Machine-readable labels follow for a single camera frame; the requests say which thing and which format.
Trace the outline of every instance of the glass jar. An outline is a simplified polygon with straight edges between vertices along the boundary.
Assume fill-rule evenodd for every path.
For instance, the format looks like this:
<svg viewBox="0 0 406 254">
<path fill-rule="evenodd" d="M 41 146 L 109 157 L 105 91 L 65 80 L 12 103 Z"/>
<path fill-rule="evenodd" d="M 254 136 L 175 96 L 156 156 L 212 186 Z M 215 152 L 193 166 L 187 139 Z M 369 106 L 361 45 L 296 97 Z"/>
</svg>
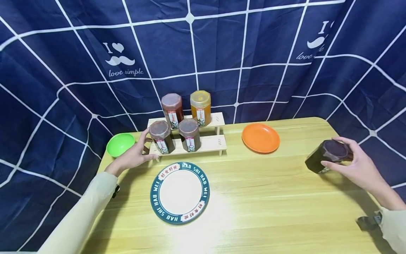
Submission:
<svg viewBox="0 0 406 254">
<path fill-rule="evenodd" d="M 149 134 L 161 154 L 170 154 L 175 150 L 171 128 L 166 121 L 156 121 L 149 127 Z"/>
<path fill-rule="evenodd" d="M 211 106 L 212 100 L 210 93 L 199 90 L 190 95 L 192 117 L 197 120 L 199 126 L 207 126 L 211 122 Z"/>
<path fill-rule="evenodd" d="M 183 149 L 195 152 L 200 146 L 199 124 L 195 119 L 185 119 L 179 124 L 179 134 Z"/>
<path fill-rule="evenodd" d="M 335 140 L 324 140 L 309 156 L 306 158 L 306 166 L 311 171 L 319 174 L 328 171 L 321 161 L 352 161 L 353 155 L 348 145 Z"/>
<path fill-rule="evenodd" d="M 169 93 L 162 97 L 161 105 L 168 124 L 172 129 L 178 129 L 179 123 L 184 119 L 182 97 L 176 93 Z"/>
</svg>

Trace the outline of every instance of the sleeve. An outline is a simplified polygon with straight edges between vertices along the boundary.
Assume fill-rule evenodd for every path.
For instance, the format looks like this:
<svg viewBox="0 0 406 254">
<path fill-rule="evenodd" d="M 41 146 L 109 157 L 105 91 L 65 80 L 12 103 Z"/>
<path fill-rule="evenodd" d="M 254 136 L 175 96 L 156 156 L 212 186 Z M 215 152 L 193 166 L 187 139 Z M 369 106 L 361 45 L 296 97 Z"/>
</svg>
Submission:
<svg viewBox="0 0 406 254">
<path fill-rule="evenodd" d="M 383 238 L 397 254 L 406 254 L 406 211 L 390 211 L 382 207 L 380 224 Z"/>
<path fill-rule="evenodd" d="M 76 205 L 54 229 L 37 254 L 77 254 L 98 214 L 106 207 L 117 186 L 117 177 L 97 174 Z"/>
</svg>

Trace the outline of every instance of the mustache logo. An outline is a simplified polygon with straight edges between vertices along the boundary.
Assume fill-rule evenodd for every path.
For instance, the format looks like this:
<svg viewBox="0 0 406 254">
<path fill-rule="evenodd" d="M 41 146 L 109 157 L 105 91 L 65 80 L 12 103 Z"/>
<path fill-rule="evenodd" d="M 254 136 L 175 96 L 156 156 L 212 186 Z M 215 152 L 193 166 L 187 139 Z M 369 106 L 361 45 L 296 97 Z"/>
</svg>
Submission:
<svg viewBox="0 0 406 254">
<path fill-rule="evenodd" d="M 319 37 L 312 42 L 307 41 L 308 48 L 317 48 L 318 46 L 322 45 L 324 42 L 324 37 Z"/>
<path fill-rule="evenodd" d="M 135 64 L 135 59 L 134 60 L 130 60 L 125 56 L 121 56 L 121 57 L 116 57 L 116 56 L 112 56 L 110 60 L 105 60 L 106 63 L 108 63 L 109 65 L 112 66 L 116 66 L 119 65 L 120 63 L 123 63 L 125 65 L 133 65 Z"/>
</svg>

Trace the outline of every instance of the green bowl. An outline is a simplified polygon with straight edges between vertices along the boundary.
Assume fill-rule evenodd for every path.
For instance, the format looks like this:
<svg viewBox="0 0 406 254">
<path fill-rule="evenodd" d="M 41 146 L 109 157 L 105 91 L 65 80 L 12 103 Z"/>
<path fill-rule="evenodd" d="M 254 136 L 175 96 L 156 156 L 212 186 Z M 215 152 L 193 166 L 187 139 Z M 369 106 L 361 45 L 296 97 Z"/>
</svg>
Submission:
<svg viewBox="0 0 406 254">
<path fill-rule="evenodd" d="M 129 133 L 114 135 L 107 143 L 107 153 L 113 157 L 122 155 L 128 148 L 135 144 L 135 138 Z"/>
</svg>

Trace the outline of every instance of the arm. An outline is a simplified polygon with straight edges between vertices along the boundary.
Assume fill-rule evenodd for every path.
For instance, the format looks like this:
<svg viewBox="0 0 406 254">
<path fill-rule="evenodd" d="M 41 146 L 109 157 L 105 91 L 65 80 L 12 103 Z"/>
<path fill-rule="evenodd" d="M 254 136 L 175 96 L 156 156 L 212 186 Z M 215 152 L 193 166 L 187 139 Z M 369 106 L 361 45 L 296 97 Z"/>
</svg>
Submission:
<svg viewBox="0 0 406 254">
<path fill-rule="evenodd" d="M 77 254 L 82 249 L 98 214 L 106 207 L 117 186 L 118 176 L 126 169 L 155 159 L 155 155 L 142 155 L 147 140 L 146 129 L 136 145 L 115 159 L 105 172 L 97 174 L 89 187 L 54 229 L 37 254 Z"/>
<path fill-rule="evenodd" d="M 353 183 L 371 193 L 382 206 L 383 238 L 398 254 L 406 254 L 406 204 L 385 182 L 373 161 L 356 141 L 343 137 L 333 138 L 350 146 L 354 160 L 349 166 L 322 161 L 322 165 L 337 171 Z"/>
</svg>

